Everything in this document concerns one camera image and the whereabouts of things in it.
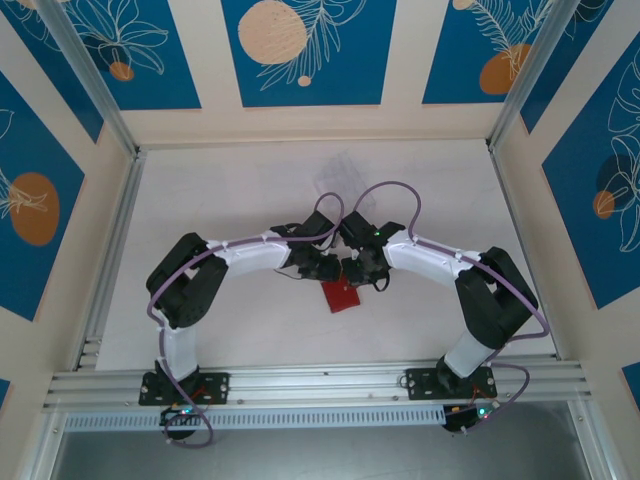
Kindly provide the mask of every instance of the white leaf line drawing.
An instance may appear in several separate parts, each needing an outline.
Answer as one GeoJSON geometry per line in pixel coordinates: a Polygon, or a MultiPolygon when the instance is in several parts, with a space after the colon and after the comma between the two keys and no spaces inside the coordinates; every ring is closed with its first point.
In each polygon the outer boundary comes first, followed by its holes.
{"type": "Polygon", "coordinates": [[[265,79],[260,91],[280,81],[285,81],[289,85],[298,80],[301,86],[309,85],[316,73],[322,70],[323,63],[331,61],[331,51],[335,49],[336,53],[340,53],[341,40],[338,27],[356,18],[367,3],[367,0],[358,0],[357,7],[346,14],[346,6],[354,1],[356,0],[290,0],[287,3],[284,0],[267,0],[258,2],[261,5],[256,4],[249,9],[239,25],[241,43],[242,22],[245,19],[251,22],[252,19],[249,17],[254,13],[256,16],[262,14],[259,9],[280,10],[287,16],[285,21],[274,26],[275,32],[265,32],[264,38],[268,41],[262,45],[264,49],[262,55],[252,56],[251,52],[245,48],[252,59],[256,61],[260,60],[260,57],[263,59],[258,61],[262,65],[262,71],[257,77],[265,79]],[[301,29],[303,29],[302,36],[299,35],[301,29]],[[293,58],[287,58],[286,61],[264,61],[269,60],[269,57],[293,58]]]}
{"type": "MultiPolygon", "coordinates": [[[[2,1],[14,7],[10,10],[27,32],[60,51],[36,10],[17,0],[2,1]]],[[[99,70],[121,81],[133,79],[134,65],[164,74],[164,62],[153,49],[167,42],[169,31],[138,20],[138,0],[68,0],[62,7],[99,70]]]]}
{"type": "MultiPolygon", "coordinates": [[[[2,140],[9,129],[11,128],[11,121],[15,112],[7,109],[0,109],[0,140],[2,140]]],[[[0,169],[0,219],[5,218],[11,210],[15,210],[16,213],[20,212],[20,208],[28,207],[41,212],[46,212],[47,207],[42,203],[47,198],[47,194],[43,195],[29,195],[21,189],[15,187],[7,179],[7,177],[0,169]]]]}
{"type": "Polygon", "coordinates": [[[534,7],[533,0],[529,0],[520,16],[516,16],[509,0],[469,0],[463,5],[465,10],[475,14],[480,33],[489,38],[493,49],[508,58],[509,75],[513,80],[524,62],[524,45],[540,29],[555,1],[540,0],[534,7]]]}
{"type": "Polygon", "coordinates": [[[55,42],[49,29],[44,25],[42,18],[34,8],[29,8],[18,0],[2,0],[7,9],[15,16],[24,29],[36,40],[43,42],[51,50],[59,52],[58,44],[55,42]]]}
{"type": "Polygon", "coordinates": [[[613,137],[614,173],[594,202],[595,213],[602,219],[619,213],[619,251],[630,253],[640,246],[640,49],[625,68],[616,89],[607,127],[613,137]]]}
{"type": "Polygon", "coordinates": [[[576,8],[575,13],[569,20],[567,27],[564,29],[565,35],[567,35],[571,40],[574,39],[576,35],[576,29],[578,28],[578,23],[593,23],[598,21],[598,19],[602,16],[602,13],[605,10],[605,6],[609,3],[609,0],[597,0],[600,3],[591,5],[589,3],[585,3],[585,0],[582,0],[578,7],[576,8]]]}

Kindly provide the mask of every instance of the black mounting base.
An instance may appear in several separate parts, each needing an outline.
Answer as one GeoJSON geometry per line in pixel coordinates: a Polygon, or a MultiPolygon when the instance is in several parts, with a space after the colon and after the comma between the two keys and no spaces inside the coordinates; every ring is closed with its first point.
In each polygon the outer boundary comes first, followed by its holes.
{"type": "Polygon", "coordinates": [[[489,367],[479,367],[469,378],[459,383],[455,392],[447,390],[438,381],[438,372],[435,367],[410,368],[405,371],[405,375],[409,400],[471,400],[475,389],[480,390],[488,398],[498,396],[493,372],[489,367]]]}
{"type": "MultiPolygon", "coordinates": [[[[226,405],[229,377],[228,373],[201,373],[197,369],[183,379],[180,386],[197,405],[226,405]]],[[[183,405],[186,402],[156,361],[156,371],[147,372],[142,377],[138,404],[146,407],[176,403],[183,405]]]]}
{"type": "Polygon", "coordinates": [[[469,429],[475,424],[481,422],[478,417],[478,409],[476,407],[469,407],[466,405],[445,405],[444,414],[447,419],[447,423],[443,425],[443,428],[451,433],[460,433],[462,429],[469,429]]]}

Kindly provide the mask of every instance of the blue panel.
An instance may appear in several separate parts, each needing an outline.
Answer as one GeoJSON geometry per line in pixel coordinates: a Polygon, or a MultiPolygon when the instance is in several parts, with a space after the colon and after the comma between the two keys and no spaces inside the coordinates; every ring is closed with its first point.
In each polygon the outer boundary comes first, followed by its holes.
{"type": "Polygon", "coordinates": [[[44,27],[35,10],[17,0],[0,0],[0,10],[20,36],[40,67],[69,105],[87,134],[98,141],[104,120],[44,27]]]}
{"type": "Polygon", "coordinates": [[[640,35],[543,164],[598,308],[640,286],[640,35]]]}
{"type": "Polygon", "coordinates": [[[520,110],[529,132],[551,102],[613,0],[582,0],[520,110]]]}
{"type": "Polygon", "coordinates": [[[450,0],[422,103],[502,102],[552,4],[450,0]]]}
{"type": "Polygon", "coordinates": [[[629,390],[631,390],[633,399],[636,401],[636,406],[640,409],[640,363],[624,367],[622,373],[624,373],[629,390]]]}
{"type": "Polygon", "coordinates": [[[11,384],[7,380],[0,378],[0,410],[2,410],[2,405],[4,404],[7,393],[9,393],[9,385],[11,384]]]}
{"type": "Polygon", "coordinates": [[[122,110],[200,108],[167,0],[62,5],[122,110]]]}
{"type": "Polygon", "coordinates": [[[244,107],[378,105],[395,0],[222,0],[244,107]]]}
{"type": "Polygon", "coordinates": [[[33,320],[84,173],[0,74],[0,306],[33,320]]]}

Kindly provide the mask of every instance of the beige circle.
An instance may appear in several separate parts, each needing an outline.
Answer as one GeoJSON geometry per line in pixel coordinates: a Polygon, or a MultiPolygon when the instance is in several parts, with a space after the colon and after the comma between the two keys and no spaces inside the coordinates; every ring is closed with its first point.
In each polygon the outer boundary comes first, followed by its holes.
{"type": "Polygon", "coordinates": [[[307,29],[284,2],[263,0],[240,19],[238,36],[244,51],[263,65],[293,60],[307,45],[307,29]]]}
{"type": "MultiPolygon", "coordinates": [[[[33,0],[16,0],[20,5],[27,7],[31,10],[35,10],[36,6],[33,4],[33,0]]],[[[58,0],[58,3],[65,3],[69,0],[58,0]]]]}
{"type": "Polygon", "coordinates": [[[476,3],[476,0],[452,0],[453,8],[456,10],[466,10],[471,5],[476,3]]]}

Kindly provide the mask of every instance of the metal bracket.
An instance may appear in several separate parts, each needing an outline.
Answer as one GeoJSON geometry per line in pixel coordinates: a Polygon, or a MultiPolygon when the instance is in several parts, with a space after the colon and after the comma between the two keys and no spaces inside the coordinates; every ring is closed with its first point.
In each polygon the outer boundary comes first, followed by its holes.
{"type": "Polygon", "coordinates": [[[455,394],[451,394],[438,381],[436,368],[410,368],[405,371],[407,376],[406,388],[409,400],[448,400],[473,399],[476,390],[480,390],[487,398],[498,396],[496,381],[489,367],[480,367],[461,383],[455,394]]]}
{"type": "MultiPolygon", "coordinates": [[[[180,383],[197,405],[227,404],[230,377],[228,373],[197,373],[194,375],[188,388],[183,384],[184,381],[180,383]]],[[[144,374],[138,399],[139,405],[143,407],[170,406],[175,403],[183,404],[184,399],[175,390],[175,387],[168,383],[166,377],[162,378],[162,375],[156,372],[144,374]]]]}

